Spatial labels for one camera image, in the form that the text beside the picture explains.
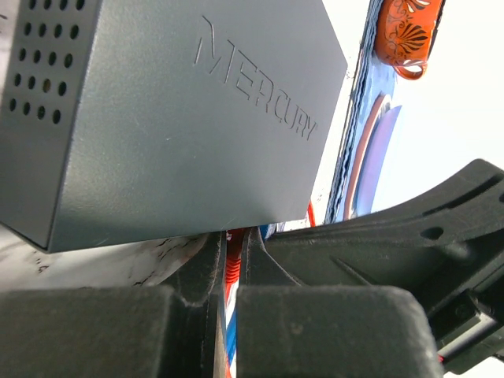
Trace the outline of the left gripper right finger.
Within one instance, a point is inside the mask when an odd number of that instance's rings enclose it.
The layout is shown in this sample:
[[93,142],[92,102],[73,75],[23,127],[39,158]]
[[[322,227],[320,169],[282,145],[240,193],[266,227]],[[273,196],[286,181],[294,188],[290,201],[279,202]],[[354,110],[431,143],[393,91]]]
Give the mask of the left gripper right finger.
[[257,228],[242,246],[236,297],[240,377],[441,377],[428,319],[390,286],[302,286]]

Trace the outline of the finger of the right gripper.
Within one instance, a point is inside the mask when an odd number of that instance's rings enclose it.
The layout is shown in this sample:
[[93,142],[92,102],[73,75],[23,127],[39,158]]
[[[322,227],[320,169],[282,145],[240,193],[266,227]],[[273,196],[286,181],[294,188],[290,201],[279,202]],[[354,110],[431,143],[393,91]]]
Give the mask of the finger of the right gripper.
[[410,291],[437,311],[503,279],[503,172],[475,160],[398,206],[270,237],[267,252],[302,284]]

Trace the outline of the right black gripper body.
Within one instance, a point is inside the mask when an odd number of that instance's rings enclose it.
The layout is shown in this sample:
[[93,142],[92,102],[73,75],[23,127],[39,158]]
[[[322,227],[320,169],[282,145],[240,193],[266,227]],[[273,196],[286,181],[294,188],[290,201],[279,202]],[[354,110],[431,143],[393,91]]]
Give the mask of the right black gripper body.
[[444,371],[461,375],[503,355],[503,256],[466,266],[450,278],[428,319]]

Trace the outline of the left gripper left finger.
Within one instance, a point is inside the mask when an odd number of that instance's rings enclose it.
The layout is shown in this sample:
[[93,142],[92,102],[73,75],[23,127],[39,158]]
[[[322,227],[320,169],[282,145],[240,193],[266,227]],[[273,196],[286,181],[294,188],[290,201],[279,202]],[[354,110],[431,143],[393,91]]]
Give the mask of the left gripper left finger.
[[1,234],[4,377],[223,377],[222,232],[44,254]]

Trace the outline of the black network switch box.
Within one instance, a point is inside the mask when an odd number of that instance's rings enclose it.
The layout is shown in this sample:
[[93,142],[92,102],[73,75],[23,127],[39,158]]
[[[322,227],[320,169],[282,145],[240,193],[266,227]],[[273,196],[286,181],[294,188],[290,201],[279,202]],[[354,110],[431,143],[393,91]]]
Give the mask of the black network switch box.
[[346,70],[321,1],[4,1],[1,223],[54,253],[301,219]]

